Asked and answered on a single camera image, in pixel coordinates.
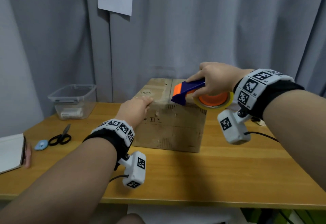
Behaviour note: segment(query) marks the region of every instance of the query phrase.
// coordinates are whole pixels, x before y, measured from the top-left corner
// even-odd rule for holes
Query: forearm
[[[116,157],[107,140],[86,140],[2,210],[0,223],[88,222],[108,185]]]
[[[326,99],[289,91],[266,107],[263,118],[285,150],[326,190]]]

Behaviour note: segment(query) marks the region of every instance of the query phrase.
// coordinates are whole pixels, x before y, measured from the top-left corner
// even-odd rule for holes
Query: hand
[[[199,71],[190,76],[186,82],[205,77],[205,86],[192,94],[194,98],[204,94],[218,95],[223,92],[233,92],[238,81],[252,71],[253,69],[240,69],[220,62],[203,62],[199,66]]]
[[[121,104],[115,119],[126,121],[133,129],[143,121],[153,98],[136,97]]]

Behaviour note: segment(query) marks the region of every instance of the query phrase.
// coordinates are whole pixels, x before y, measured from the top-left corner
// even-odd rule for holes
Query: cardboard box
[[[144,121],[136,129],[133,146],[199,152],[206,110],[199,108],[189,94],[186,105],[171,101],[174,86],[182,79],[151,79],[136,97],[154,98]]]

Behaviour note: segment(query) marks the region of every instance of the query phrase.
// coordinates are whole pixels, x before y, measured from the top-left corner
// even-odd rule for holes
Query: tape dispenser
[[[185,97],[196,91],[198,88],[202,88],[205,86],[205,78],[200,80],[179,83],[174,87],[173,97],[171,101],[174,103],[185,105],[186,100]],[[210,95],[202,95],[198,98],[194,98],[194,102],[197,106],[205,110],[213,110],[213,109],[221,109],[228,107],[233,101],[233,93],[232,92],[224,92],[219,95],[210,96]]]

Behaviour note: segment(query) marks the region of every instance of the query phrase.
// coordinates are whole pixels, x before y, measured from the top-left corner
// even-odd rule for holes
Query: notebook
[[[23,134],[0,138],[0,173],[21,167],[25,151]]]

